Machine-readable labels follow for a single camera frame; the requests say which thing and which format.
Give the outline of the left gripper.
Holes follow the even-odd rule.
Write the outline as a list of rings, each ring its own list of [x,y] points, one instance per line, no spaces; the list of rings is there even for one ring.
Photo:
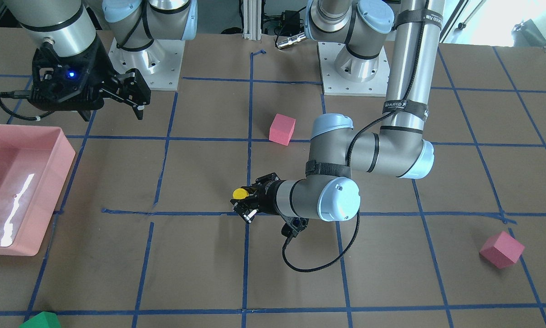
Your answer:
[[[244,186],[250,196],[233,201],[233,211],[247,224],[252,223],[258,213],[278,215],[276,195],[282,180],[276,173],[258,177],[254,183]]]

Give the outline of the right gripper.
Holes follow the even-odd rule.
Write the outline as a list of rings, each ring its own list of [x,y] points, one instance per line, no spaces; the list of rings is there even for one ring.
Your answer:
[[[32,78],[30,104],[46,112],[77,111],[86,122],[106,98],[129,105],[138,120],[151,102],[139,69],[115,71],[98,36],[85,50],[67,57],[59,56],[54,40],[45,37],[32,59]]]

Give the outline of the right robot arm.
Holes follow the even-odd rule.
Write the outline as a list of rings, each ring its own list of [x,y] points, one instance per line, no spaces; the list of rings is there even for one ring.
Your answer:
[[[115,41],[108,51],[81,0],[5,4],[37,47],[31,89],[0,92],[0,108],[26,121],[61,111],[90,121],[106,99],[142,120],[152,90],[177,89],[184,44],[197,33],[195,0],[104,0]]]

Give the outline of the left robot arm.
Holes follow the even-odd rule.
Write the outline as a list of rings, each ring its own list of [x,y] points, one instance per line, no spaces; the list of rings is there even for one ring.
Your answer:
[[[247,223],[258,213],[324,221],[354,218],[360,209],[352,171],[421,179],[434,163],[424,140],[429,94],[441,35],[443,0],[403,0],[395,14],[381,0],[310,0],[308,39],[344,44],[342,75],[353,65],[376,64],[385,39],[396,32],[379,133],[356,134],[351,118],[328,113],[315,119],[305,178],[275,174],[234,191],[233,210]]]

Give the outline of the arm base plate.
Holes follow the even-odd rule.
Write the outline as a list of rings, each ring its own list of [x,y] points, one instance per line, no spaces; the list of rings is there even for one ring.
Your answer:
[[[149,48],[131,52],[117,48],[114,39],[108,55],[119,73],[138,69],[152,91],[176,91],[185,44],[184,40],[155,40]]]
[[[345,44],[319,42],[318,55],[325,95],[387,95],[390,66],[384,47],[377,57],[365,60],[350,54]]]

